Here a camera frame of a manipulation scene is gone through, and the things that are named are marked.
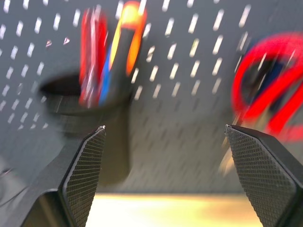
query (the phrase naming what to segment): white pegboard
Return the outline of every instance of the white pegboard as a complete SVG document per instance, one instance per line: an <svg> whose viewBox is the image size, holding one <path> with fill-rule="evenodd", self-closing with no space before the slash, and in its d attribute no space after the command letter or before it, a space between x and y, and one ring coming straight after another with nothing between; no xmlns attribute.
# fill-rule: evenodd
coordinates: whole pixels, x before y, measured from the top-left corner
<svg viewBox="0 0 303 227"><path fill-rule="evenodd" d="M101 7L107 12L110 40L124 3L2 1L0 144L4 157L26 179L32 179L60 151L60 135L41 109L46 98L36 97L39 83L79 68L80 22L85 8ZM239 192L236 175L226 182L216 173L223 156L224 125L232 122L231 84L241 60L237 48L243 48L248 38L302 30L302 5L281 0L142 0L140 10L143 8L148 20L132 78L130 120L133 161L140 164L134 164L129 180L113 191ZM185 131L191 137L185 137ZM52 152L28 146L27 158L12 155L16 134L20 144L29 139L27 135L39 143L47 141ZM14 154L23 153L21 147L14 149ZM161 166L165 164L170 174Z"/></svg>

